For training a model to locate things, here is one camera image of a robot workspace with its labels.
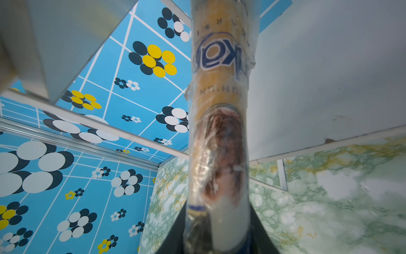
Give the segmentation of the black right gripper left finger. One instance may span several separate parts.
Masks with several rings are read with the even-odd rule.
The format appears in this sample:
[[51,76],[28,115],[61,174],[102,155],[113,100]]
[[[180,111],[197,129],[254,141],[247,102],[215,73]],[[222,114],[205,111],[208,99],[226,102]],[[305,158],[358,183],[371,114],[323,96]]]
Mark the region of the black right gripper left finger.
[[186,224],[186,209],[185,203],[180,210],[175,222],[173,223],[167,237],[155,252],[156,254],[184,254],[183,233]]

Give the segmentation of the dark blue clear spaghetti bag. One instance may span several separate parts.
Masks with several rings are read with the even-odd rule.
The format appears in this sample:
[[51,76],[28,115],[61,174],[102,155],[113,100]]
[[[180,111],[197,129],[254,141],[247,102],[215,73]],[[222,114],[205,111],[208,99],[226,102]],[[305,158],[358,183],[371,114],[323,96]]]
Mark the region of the dark blue clear spaghetti bag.
[[189,178],[184,252],[247,254],[246,111],[260,1],[192,1]]

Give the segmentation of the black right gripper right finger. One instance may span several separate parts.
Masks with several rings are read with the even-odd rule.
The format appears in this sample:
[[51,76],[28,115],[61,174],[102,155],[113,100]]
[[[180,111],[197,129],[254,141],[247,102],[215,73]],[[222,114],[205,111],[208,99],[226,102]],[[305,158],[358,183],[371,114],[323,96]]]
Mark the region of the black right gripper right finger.
[[280,254],[276,246],[268,236],[264,226],[262,225],[258,215],[256,214],[253,205],[251,209],[251,254]]

